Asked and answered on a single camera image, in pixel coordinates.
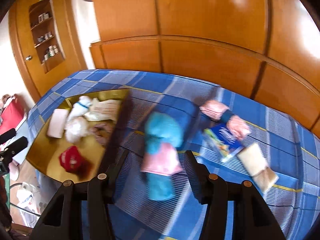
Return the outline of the beige cloth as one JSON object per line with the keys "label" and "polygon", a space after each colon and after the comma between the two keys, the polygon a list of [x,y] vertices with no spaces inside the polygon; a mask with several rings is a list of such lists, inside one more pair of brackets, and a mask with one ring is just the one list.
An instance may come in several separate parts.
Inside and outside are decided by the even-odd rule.
{"label": "beige cloth", "polygon": [[256,142],[238,153],[237,157],[262,193],[266,193],[279,179]]}

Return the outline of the red plush item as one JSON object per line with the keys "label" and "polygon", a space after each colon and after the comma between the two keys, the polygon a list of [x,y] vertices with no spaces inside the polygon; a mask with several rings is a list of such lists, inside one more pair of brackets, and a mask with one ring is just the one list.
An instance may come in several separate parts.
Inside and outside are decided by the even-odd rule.
{"label": "red plush item", "polygon": [[76,146],[71,146],[59,155],[60,166],[68,173],[85,178],[91,172],[93,164],[85,158]]}

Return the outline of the blue tissue packet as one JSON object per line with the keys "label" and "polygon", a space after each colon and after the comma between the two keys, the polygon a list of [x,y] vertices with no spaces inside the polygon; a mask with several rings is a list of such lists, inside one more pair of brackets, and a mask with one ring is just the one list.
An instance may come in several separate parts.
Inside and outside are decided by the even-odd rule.
{"label": "blue tissue packet", "polygon": [[207,144],[220,155],[223,163],[237,155],[243,146],[226,127],[226,124],[218,124],[203,131]]}

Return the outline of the white foam sponge block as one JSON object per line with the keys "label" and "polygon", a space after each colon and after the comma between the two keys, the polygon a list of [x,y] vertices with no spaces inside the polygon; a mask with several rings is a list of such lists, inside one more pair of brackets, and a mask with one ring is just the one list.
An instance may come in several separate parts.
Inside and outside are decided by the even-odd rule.
{"label": "white foam sponge block", "polygon": [[55,109],[50,118],[47,135],[51,138],[61,139],[65,130],[65,124],[69,110],[67,109]]}

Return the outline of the pink sock navy band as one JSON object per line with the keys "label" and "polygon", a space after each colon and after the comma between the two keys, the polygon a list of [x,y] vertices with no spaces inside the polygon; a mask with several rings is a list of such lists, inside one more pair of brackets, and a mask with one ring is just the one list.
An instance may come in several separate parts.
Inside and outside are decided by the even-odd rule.
{"label": "pink sock navy band", "polygon": [[208,100],[200,106],[200,110],[212,120],[225,124],[238,140],[244,139],[251,133],[246,122],[221,102]]}

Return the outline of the blue plush toy pink dress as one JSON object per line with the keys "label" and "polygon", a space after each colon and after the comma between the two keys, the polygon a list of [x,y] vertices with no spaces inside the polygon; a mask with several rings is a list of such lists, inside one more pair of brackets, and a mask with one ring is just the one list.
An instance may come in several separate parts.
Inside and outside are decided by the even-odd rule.
{"label": "blue plush toy pink dress", "polygon": [[148,198],[166,201],[174,197],[171,176],[182,171],[177,148],[183,131],[171,116],[153,112],[144,126],[145,148],[140,171],[145,174]]}

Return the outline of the gold metal tray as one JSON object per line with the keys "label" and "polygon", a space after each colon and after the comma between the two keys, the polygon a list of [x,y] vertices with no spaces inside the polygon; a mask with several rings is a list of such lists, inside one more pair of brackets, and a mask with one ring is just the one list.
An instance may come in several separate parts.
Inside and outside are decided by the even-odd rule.
{"label": "gold metal tray", "polygon": [[[98,172],[107,168],[107,162],[114,161],[116,158],[117,147],[122,137],[121,132],[126,128],[130,116],[132,101],[128,88],[85,93],[84,96],[88,96],[91,99],[96,98],[99,101],[117,100],[120,102],[117,122],[112,123],[108,145],[101,146],[94,138],[94,135],[87,135],[74,144],[68,142],[65,136],[61,139],[51,138],[47,135],[50,123],[47,120],[34,139],[26,156],[26,160],[35,169],[61,183],[65,180],[72,180],[74,183],[88,181],[96,176]],[[80,167],[76,173],[65,171],[59,161],[60,154],[73,145],[77,147],[84,158],[84,166]]]}

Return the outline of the blue plaid bedspread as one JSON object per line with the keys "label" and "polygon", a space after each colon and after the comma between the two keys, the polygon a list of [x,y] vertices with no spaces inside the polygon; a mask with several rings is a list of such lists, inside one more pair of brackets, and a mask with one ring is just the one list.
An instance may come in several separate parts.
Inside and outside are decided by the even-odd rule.
{"label": "blue plaid bedspread", "polygon": [[30,110],[29,132],[36,138],[53,111],[72,96],[129,89],[132,108],[120,151],[129,156],[120,176],[120,196],[110,207],[116,239],[198,239],[206,207],[193,196],[187,175],[172,176],[174,196],[148,198],[152,175],[142,173],[144,125],[152,112],[171,116],[184,141],[209,172],[226,181],[255,181],[241,162],[264,157],[277,181],[263,193],[286,239],[304,239],[319,216],[319,138],[291,116],[219,85],[189,77],[128,70],[83,70],[58,82]]}

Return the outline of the clear plastic bag wad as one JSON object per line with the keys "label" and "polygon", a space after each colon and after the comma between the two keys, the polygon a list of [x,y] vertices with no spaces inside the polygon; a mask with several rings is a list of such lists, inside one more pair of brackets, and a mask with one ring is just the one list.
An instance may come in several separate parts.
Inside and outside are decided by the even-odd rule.
{"label": "clear plastic bag wad", "polygon": [[82,138],[89,134],[88,129],[88,121],[84,117],[74,117],[66,124],[65,138],[68,142],[77,144]]}

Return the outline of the brown fabric scrunchie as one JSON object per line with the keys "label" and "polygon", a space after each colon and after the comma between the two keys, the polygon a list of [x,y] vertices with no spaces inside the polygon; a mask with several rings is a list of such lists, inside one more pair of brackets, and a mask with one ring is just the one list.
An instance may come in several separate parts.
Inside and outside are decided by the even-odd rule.
{"label": "brown fabric scrunchie", "polygon": [[111,122],[99,122],[89,129],[96,141],[103,147],[106,147],[113,132],[114,125]]}

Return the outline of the white sock blue stripe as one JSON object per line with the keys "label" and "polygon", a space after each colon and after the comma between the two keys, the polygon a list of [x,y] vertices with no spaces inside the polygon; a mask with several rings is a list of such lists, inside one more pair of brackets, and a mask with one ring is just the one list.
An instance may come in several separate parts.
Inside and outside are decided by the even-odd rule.
{"label": "white sock blue stripe", "polygon": [[79,100],[73,105],[73,108],[67,117],[67,122],[71,121],[73,118],[83,116],[89,111],[89,107],[92,104],[92,99],[86,95],[80,96]]}

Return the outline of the red storage box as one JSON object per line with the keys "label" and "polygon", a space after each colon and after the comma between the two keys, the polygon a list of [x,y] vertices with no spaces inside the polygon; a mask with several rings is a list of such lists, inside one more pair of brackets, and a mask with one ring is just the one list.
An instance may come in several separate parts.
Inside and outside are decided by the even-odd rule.
{"label": "red storage box", "polygon": [[1,98],[1,134],[18,129],[25,120],[25,110],[16,95],[5,94]]}

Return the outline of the white printed cloth pouch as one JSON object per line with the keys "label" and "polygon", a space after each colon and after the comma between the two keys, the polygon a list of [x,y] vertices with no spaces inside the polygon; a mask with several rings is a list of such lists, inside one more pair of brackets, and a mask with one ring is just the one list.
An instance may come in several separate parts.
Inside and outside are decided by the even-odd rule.
{"label": "white printed cloth pouch", "polygon": [[84,117],[88,121],[111,120],[115,123],[118,118],[120,106],[120,100],[109,99],[99,101],[97,98],[94,98],[88,112],[84,114]]}

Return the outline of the wooden door with shelf niche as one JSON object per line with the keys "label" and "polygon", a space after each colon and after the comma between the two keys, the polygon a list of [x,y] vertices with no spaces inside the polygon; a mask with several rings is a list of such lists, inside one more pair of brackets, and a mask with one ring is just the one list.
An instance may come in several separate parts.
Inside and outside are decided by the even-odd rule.
{"label": "wooden door with shelf niche", "polygon": [[16,0],[9,10],[9,34],[35,102],[59,81],[87,68],[71,0]]}

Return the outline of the wooden wardrobe wall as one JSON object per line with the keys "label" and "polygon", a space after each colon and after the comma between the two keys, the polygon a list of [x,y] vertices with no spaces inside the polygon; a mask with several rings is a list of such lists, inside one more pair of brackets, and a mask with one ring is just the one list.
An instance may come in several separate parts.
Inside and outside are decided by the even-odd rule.
{"label": "wooden wardrobe wall", "polygon": [[319,22],[300,0],[89,0],[97,68],[211,81],[319,134]]}

